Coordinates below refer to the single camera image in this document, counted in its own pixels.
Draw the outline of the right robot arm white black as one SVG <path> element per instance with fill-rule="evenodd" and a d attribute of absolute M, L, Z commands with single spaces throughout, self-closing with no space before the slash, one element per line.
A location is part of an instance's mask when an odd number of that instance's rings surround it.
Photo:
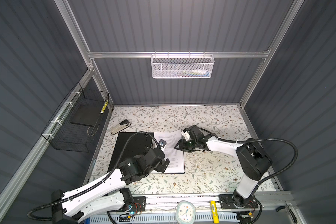
<path fill-rule="evenodd" d="M 234 190 L 230 203 L 237 208 L 244 208 L 253 200 L 259 188 L 259 181 L 272 165 L 272 160 L 260 145 L 260 140 L 249 138 L 246 141 L 225 140 L 216 134 L 193 125 L 181 131 L 181 139 L 174 149 L 192 153 L 212 151 L 233 156 L 238 159 L 243 170 L 243 177 Z"/>

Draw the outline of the beige black clip folder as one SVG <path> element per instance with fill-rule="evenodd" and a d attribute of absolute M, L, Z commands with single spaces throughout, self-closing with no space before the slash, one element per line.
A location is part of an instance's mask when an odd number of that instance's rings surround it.
<path fill-rule="evenodd" d="M 109 168 L 107 171 L 110 171 L 118 159 L 119 154 L 121 153 L 123 146 L 129 137 L 131 137 L 133 133 L 130 132 L 121 132 L 118 134 L 117 141 L 114 147 L 113 155 L 111 157 L 111 161 L 109 164 Z M 154 147 L 155 142 L 149 137 L 147 134 L 138 134 L 134 136 L 131 141 L 128 143 L 128 146 L 124 150 L 123 156 L 120 161 L 124 161 L 127 158 L 142 155 L 144 153 L 145 148 Z"/>

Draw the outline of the black grey stapler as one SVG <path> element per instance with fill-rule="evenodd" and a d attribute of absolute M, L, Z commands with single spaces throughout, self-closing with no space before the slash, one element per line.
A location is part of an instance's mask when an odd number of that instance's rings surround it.
<path fill-rule="evenodd" d="M 117 124 L 116 126 L 111 128 L 111 130 L 110 130 L 111 135 L 115 135 L 115 134 L 125 130 L 126 128 L 128 128 L 130 126 L 131 126 L 130 122 L 127 119 L 125 119 L 122 122 L 120 122 L 119 124 Z"/>

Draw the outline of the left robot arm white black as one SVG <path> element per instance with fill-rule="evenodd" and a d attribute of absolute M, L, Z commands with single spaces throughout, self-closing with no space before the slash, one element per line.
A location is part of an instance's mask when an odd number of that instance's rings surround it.
<path fill-rule="evenodd" d="M 135 204 L 127 186 L 152 171 L 165 172 L 170 160 L 158 148 L 125 159 L 116 168 L 83 187 L 63 193 L 65 200 L 51 209 L 53 224 L 78 224 L 107 211 L 128 211 Z"/>

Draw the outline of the white round clock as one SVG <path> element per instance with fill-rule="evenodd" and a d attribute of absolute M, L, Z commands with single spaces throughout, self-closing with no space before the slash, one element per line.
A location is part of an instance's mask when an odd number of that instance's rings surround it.
<path fill-rule="evenodd" d="M 193 224 L 195 221 L 196 208 L 188 201 L 180 201 L 175 210 L 175 219 L 178 224 Z"/>

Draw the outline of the black handled pliers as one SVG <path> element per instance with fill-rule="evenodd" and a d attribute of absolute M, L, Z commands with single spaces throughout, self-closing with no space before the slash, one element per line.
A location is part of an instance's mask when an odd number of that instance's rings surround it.
<path fill-rule="evenodd" d="M 289 206 L 287 205 L 283 205 L 283 206 L 279 206 L 275 209 L 276 212 L 280 212 L 284 210 L 286 213 L 288 213 L 290 215 L 290 217 L 292 218 L 293 220 L 293 223 L 294 224 L 297 224 L 298 223 L 298 220 L 297 220 L 297 217 L 296 215 L 293 213 L 293 211 L 289 208 Z"/>

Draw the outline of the yellow marker in black basket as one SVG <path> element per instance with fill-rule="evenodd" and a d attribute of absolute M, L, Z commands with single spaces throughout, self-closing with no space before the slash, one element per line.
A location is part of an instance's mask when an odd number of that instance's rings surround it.
<path fill-rule="evenodd" d="M 103 114 L 105 112 L 105 109 L 107 108 L 107 105 L 108 105 L 108 100 L 103 104 L 101 110 L 100 110 L 100 113 Z"/>

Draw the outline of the yellow glue stick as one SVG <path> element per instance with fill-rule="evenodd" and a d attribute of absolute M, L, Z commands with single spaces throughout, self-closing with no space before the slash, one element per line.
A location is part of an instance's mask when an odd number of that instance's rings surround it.
<path fill-rule="evenodd" d="M 214 224 L 219 224 L 219 218 L 218 218 L 218 213 L 217 213 L 216 202 L 215 201 L 210 201 L 210 206 L 211 206 L 213 223 Z"/>

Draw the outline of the printed paper sheet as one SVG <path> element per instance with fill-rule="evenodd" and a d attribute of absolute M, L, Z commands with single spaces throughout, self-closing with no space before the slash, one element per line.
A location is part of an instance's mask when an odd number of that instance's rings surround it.
<path fill-rule="evenodd" d="M 167 169 L 164 171 L 166 174 L 184 174 L 184 153 L 183 151 L 175 149 L 175 145 L 181 140 L 181 130 L 174 132 L 155 132 L 154 137 L 157 140 L 166 141 L 166 146 L 162 150 L 165 154 L 165 159 L 169 159 L 170 163 Z"/>

